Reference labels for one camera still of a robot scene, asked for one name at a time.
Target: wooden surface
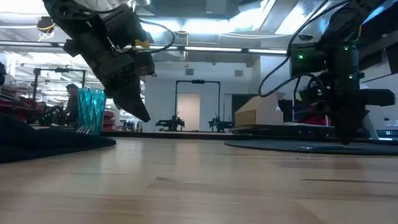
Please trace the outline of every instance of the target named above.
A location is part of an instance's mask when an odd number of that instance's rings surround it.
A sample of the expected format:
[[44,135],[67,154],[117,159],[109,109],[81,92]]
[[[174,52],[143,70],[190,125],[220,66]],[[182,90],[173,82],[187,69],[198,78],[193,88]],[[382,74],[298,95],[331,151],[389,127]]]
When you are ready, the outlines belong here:
[[118,139],[0,165],[1,224],[398,223],[398,158]]

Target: ceiling light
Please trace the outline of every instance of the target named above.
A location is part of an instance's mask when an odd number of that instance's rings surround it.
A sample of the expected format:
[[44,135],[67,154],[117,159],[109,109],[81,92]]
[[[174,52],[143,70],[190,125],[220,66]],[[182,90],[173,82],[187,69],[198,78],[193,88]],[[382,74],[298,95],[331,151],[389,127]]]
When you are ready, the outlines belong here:
[[261,28],[271,12],[272,7],[274,7],[275,2],[276,0],[264,0],[261,2],[261,13],[257,21],[254,23],[252,30],[259,30]]
[[229,20],[230,32],[234,30],[248,30],[253,27],[253,24],[258,20],[261,15],[261,8],[251,9],[246,12],[241,12]]
[[286,54],[286,50],[249,49],[249,53],[256,54]]
[[362,24],[373,19],[375,16],[380,14],[383,10],[384,10],[384,6],[379,6],[377,9],[373,10],[373,12],[368,16],[368,18],[365,19],[365,21]]
[[227,20],[189,19],[183,31],[191,34],[223,34],[230,30]]
[[[180,31],[181,30],[180,23],[176,19],[167,19],[167,20],[149,19],[147,21],[166,26],[171,31]],[[159,26],[155,26],[155,25],[141,23],[141,26],[145,31],[150,32],[150,33],[161,33],[161,32],[166,31],[165,29],[163,29]]]
[[[143,48],[141,46],[136,46],[136,47],[137,47],[137,49],[140,49],[140,50],[159,50],[159,49],[163,48],[164,46],[149,46],[149,49]],[[169,47],[167,50],[177,50],[177,47]]]
[[185,47],[185,50],[209,51],[209,52],[241,52],[242,49],[224,48],[224,47]]
[[[284,19],[282,24],[276,30],[275,34],[287,34],[291,35],[294,34],[309,18],[313,17],[313,13],[318,7],[322,4],[321,2],[314,7],[314,10],[306,15],[304,10],[305,6],[298,3],[296,7],[289,13],[289,15]],[[330,4],[330,2],[326,3],[314,16],[319,15],[322,13]]]
[[17,47],[51,47],[51,43],[43,42],[19,42],[19,41],[0,41],[0,45],[17,46]]
[[72,81],[72,79],[66,77],[65,75],[61,75],[61,78],[64,79],[64,80],[66,80],[66,81]]

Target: metal frame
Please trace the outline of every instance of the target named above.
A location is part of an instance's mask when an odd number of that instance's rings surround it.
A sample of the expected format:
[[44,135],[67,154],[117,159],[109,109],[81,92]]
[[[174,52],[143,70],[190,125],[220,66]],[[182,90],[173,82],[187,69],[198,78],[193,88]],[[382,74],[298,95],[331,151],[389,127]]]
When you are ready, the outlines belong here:
[[33,100],[36,100],[37,84],[39,82],[39,76],[42,71],[53,71],[53,72],[81,72],[83,79],[81,81],[81,87],[85,86],[87,70],[85,69],[72,69],[72,68],[34,68],[33,74],[35,75],[34,86],[33,86]]
[[177,116],[177,94],[178,94],[178,84],[180,82],[185,82],[185,83],[192,83],[192,84],[205,84],[205,83],[217,83],[218,84],[218,116],[220,116],[220,98],[221,98],[221,82],[219,81],[204,81],[204,83],[195,83],[195,81],[198,80],[177,80],[175,81],[175,99],[174,99],[174,116]]

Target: dark mat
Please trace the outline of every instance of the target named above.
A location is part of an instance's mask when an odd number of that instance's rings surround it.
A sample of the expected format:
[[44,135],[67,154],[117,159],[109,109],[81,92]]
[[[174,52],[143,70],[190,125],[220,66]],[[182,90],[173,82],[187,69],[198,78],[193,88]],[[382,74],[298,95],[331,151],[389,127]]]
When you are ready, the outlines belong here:
[[333,142],[283,141],[273,139],[227,141],[227,146],[284,152],[305,152],[346,155],[398,156],[398,146],[354,142],[343,146]]
[[14,162],[114,146],[109,138],[62,129],[35,130],[0,113],[0,162]]

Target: robotic arm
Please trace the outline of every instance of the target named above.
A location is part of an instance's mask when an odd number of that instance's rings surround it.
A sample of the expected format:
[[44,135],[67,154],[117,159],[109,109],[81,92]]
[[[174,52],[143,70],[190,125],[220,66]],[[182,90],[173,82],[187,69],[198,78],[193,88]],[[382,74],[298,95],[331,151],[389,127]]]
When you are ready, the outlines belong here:
[[125,4],[109,11],[94,11],[74,0],[43,0],[51,19],[71,40],[64,51],[81,55],[105,87],[105,94],[135,117],[148,122],[141,100],[140,76],[154,73],[150,52],[134,50],[147,40],[138,16]]
[[300,94],[317,113],[326,114],[335,127],[340,142],[348,144],[355,132],[363,127],[369,113],[366,105],[395,104],[390,90],[361,90],[359,79],[359,50],[354,34],[360,25],[384,0],[347,1],[330,19],[319,42],[293,44],[290,52],[292,78],[323,71],[312,79]]

